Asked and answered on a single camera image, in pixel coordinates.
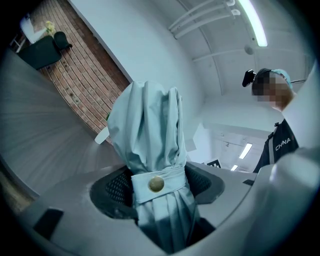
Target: wall light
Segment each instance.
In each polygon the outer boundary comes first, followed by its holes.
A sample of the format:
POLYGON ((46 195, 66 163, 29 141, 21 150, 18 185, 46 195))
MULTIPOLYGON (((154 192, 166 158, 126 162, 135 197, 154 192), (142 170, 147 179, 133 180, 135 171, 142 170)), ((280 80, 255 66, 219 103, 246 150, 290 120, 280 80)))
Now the wall light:
POLYGON ((240 159, 244 159, 246 155, 248 154, 249 150, 251 149, 252 144, 247 143, 244 147, 244 150, 242 151, 241 155, 239 156, 240 159))
POLYGON ((231 168, 231 171, 235 171, 237 168, 238 168, 238 165, 235 164, 235 165, 231 168))
POLYGON ((258 46, 267 47, 268 43, 267 43, 265 31, 264 31, 264 28, 262 27, 261 21, 259 19, 259 16, 254 6, 250 2, 250 0, 239 0, 239 3, 241 4, 242 8, 244 9, 246 15, 249 18, 258 46))

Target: blue cap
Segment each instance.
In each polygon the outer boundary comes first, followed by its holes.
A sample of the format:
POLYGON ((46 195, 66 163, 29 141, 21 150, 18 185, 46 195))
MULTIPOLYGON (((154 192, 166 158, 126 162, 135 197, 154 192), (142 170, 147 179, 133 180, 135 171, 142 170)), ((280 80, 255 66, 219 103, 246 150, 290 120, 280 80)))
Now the blue cap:
POLYGON ((293 87, 292 87, 292 84, 291 84, 291 79, 290 79, 290 76, 289 76, 289 74, 285 71, 285 70, 283 70, 283 69, 273 69, 273 70, 271 70, 273 73, 276 73, 276 74, 278 74, 278 75, 283 75, 284 76, 284 78, 285 78, 285 80, 286 80, 286 82, 287 82, 287 84, 289 85, 289 87, 292 89, 293 87))

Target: folded fabric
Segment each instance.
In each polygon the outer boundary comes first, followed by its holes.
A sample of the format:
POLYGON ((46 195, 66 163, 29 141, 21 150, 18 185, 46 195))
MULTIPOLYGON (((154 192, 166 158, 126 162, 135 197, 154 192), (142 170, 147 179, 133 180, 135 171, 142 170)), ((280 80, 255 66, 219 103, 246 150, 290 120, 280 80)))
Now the folded fabric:
POLYGON ((182 98, 176 88, 133 82, 108 119, 115 150, 134 174, 141 230, 167 253, 184 249, 199 218, 185 175, 182 98))

